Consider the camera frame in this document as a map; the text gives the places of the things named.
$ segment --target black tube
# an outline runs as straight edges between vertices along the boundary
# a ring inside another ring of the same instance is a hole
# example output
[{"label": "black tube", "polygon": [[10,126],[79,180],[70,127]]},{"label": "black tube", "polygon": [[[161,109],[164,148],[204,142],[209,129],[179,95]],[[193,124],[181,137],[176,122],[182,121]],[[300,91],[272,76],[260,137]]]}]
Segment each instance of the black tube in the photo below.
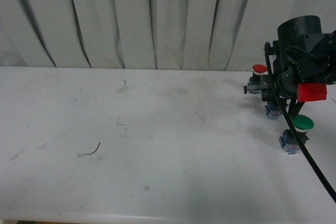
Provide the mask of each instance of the black tube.
[{"label": "black tube", "polygon": [[328,182],[327,178],[324,176],[324,174],[322,173],[321,169],[319,168],[319,166],[316,164],[316,162],[314,161],[314,159],[312,158],[312,156],[310,155],[310,153],[308,152],[307,148],[305,147],[304,143],[302,142],[298,132],[296,131],[292,120],[290,119],[286,108],[284,107],[283,103],[281,103],[281,98],[279,96],[278,90],[276,88],[276,84],[274,82],[274,78],[272,75],[272,69],[271,69],[271,62],[269,61],[269,54],[268,54],[268,49],[270,47],[270,43],[266,42],[265,43],[265,59],[266,59],[266,66],[267,66],[267,72],[268,72],[268,78],[269,78],[269,82],[270,82],[270,86],[272,88],[274,97],[276,99],[276,101],[278,102],[280,109],[282,111],[282,114],[285,117],[285,120],[289,126],[290,131],[292,132],[293,137],[295,138],[295,140],[298,142],[298,145],[302,151],[302,153],[304,154],[304,156],[306,157],[308,163],[310,164],[311,168],[313,168],[314,172],[316,173],[317,177],[320,179],[322,185],[324,186],[324,188],[327,190],[327,192],[329,193],[329,195],[331,196],[331,198],[334,200],[334,202],[336,203],[336,192],[335,190],[332,188],[332,186],[330,185],[330,183]]}]

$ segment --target red cap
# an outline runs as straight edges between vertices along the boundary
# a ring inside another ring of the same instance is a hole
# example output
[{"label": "red cap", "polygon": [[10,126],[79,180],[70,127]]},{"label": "red cap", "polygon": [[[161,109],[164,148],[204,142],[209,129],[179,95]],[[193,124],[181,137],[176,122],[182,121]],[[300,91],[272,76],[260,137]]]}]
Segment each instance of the red cap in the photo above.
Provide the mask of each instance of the red cap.
[{"label": "red cap", "polygon": [[261,64],[255,64],[255,65],[253,65],[253,70],[256,73],[264,73],[264,72],[267,71],[267,67],[264,66],[264,65],[261,65]]},{"label": "red cap", "polygon": [[303,82],[298,84],[296,91],[299,102],[312,102],[327,99],[327,85],[316,82]]}]

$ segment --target green button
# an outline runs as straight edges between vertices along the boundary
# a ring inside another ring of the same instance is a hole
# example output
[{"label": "green button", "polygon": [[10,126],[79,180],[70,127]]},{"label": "green button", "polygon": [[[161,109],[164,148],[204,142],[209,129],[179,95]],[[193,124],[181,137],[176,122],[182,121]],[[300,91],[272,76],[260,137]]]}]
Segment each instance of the green button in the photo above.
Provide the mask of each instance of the green button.
[{"label": "green button", "polygon": [[314,128],[314,122],[312,119],[305,115],[297,115],[296,118],[292,119],[292,122],[296,128],[302,130],[310,130]]}]

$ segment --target table surface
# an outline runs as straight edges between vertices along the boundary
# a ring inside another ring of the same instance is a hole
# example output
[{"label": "table surface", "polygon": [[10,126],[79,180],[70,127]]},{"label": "table surface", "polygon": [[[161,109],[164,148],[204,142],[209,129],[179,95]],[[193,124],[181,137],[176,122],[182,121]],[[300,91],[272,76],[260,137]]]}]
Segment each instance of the table surface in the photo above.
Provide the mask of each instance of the table surface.
[{"label": "table surface", "polygon": [[[0,218],[334,223],[336,206],[246,72],[0,67]],[[306,146],[336,187],[336,86]],[[98,150],[92,155],[98,143]]]}]

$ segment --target red button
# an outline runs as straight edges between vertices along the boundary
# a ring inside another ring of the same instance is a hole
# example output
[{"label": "red button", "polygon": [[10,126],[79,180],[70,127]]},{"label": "red button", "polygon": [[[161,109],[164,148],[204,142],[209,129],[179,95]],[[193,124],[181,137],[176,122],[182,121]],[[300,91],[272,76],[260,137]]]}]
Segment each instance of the red button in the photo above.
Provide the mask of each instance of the red button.
[{"label": "red button", "polygon": [[253,70],[256,73],[264,73],[264,72],[267,71],[267,67],[264,66],[264,65],[261,65],[261,64],[255,64],[255,65],[253,65]]}]

